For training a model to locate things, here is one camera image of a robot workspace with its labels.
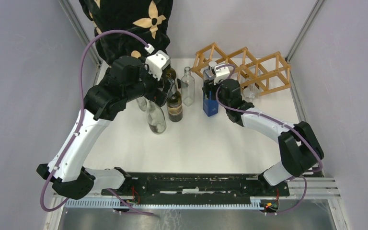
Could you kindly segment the green wine bottle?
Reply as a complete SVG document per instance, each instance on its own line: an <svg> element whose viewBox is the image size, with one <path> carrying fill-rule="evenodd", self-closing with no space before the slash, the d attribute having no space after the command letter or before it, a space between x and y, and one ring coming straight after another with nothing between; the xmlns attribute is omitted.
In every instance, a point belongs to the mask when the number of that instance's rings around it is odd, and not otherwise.
<svg viewBox="0 0 368 230"><path fill-rule="evenodd" d="M172 122L179 122L183 118L182 96L177 90L175 81L172 84L172 95L167 100L167 111Z"/></svg>
<svg viewBox="0 0 368 230"><path fill-rule="evenodd" d="M165 70L165 78L167 79L172 79L174 81L176 81L177 79L177 74L174 68L169 67Z"/></svg>

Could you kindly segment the clear glass bottle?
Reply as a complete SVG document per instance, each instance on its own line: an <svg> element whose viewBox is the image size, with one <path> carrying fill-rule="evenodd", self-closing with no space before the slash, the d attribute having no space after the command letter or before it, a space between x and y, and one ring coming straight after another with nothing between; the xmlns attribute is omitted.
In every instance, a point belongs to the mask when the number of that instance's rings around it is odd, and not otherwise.
<svg viewBox="0 0 368 230"><path fill-rule="evenodd" d="M255 73L255 67L252 67L250 70L253 74ZM258 69L257 76L260 77L260 75L261 75L261 71ZM244 83L247 80L249 80L248 76L246 76L246 77L241 76L240 77L240 83ZM257 83L255 83L253 85L251 84L251 85L248 85L248 86L243 88L242 98L246 102L251 103L254 99L257 99L259 97L260 92L261 92L261 89L260 89L260 86Z"/></svg>
<svg viewBox="0 0 368 230"><path fill-rule="evenodd" d="M195 78L191 74L191 68L184 68L181 78L182 101L186 106L191 106L195 100Z"/></svg>

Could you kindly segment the blue square glass bottle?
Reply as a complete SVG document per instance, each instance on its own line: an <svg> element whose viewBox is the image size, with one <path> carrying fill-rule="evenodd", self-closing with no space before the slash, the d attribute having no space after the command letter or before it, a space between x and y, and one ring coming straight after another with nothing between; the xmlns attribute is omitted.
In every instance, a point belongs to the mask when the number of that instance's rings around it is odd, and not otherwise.
<svg viewBox="0 0 368 230"><path fill-rule="evenodd" d="M208 67L203 71L203 81L204 80L213 80L215 78L215 74L213 72L213 68L217 65L215 61L211 61L208 63ZM218 103L214 99L205 99L203 95L203 111L208 116L211 117L218 113Z"/></svg>

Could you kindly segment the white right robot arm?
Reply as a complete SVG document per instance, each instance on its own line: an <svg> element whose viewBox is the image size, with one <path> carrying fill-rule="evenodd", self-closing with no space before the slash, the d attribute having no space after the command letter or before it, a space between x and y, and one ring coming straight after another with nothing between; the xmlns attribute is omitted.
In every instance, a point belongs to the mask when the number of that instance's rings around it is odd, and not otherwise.
<svg viewBox="0 0 368 230"><path fill-rule="evenodd" d="M243 100L240 84L233 79L205 80L203 91L225 108L230 121L258 131L279 145L280 161L259 175L257 188L261 194L269 196L280 182L322 170L324 152L309 123L288 123L263 113Z"/></svg>

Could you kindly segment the clear bottle with black label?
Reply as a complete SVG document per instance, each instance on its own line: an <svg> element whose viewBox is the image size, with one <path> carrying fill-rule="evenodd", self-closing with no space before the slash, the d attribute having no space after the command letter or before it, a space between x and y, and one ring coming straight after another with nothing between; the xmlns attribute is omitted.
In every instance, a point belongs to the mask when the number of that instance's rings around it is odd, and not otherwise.
<svg viewBox="0 0 368 230"><path fill-rule="evenodd" d="M150 130L154 134L162 134L166 128L165 115L162 109L154 102L147 100L146 118Z"/></svg>

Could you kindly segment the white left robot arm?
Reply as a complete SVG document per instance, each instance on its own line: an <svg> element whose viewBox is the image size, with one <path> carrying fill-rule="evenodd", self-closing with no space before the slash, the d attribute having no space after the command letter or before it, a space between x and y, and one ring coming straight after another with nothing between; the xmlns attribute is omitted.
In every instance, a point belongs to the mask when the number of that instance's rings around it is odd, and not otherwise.
<svg viewBox="0 0 368 230"><path fill-rule="evenodd" d="M162 51L148 57L122 56L100 83L87 91L62 149L51 162L37 167L37 173L52 183L57 194L78 200L92 190L114 189L119 195L130 192L129 174L123 169L94 170L83 164L98 137L128 102L145 97L158 106L165 105L173 89L173 81L166 77L170 63Z"/></svg>

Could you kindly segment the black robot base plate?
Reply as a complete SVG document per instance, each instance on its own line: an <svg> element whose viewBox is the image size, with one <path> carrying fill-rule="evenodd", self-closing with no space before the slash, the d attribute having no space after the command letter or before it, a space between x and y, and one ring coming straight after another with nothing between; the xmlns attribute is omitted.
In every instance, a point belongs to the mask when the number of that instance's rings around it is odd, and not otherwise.
<svg viewBox="0 0 368 230"><path fill-rule="evenodd" d="M288 184L271 186L258 174L128 172L115 189L140 205L246 205L252 197L289 196Z"/></svg>

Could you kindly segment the clear bottle with dark label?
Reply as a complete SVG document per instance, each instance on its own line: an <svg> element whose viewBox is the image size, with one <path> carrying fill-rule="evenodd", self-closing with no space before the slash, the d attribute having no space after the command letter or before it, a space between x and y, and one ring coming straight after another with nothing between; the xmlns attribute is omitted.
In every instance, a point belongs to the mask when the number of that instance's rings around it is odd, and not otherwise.
<svg viewBox="0 0 368 230"><path fill-rule="evenodd" d="M145 97L140 97L136 99L139 109L142 112L146 112L147 109L147 99Z"/></svg>

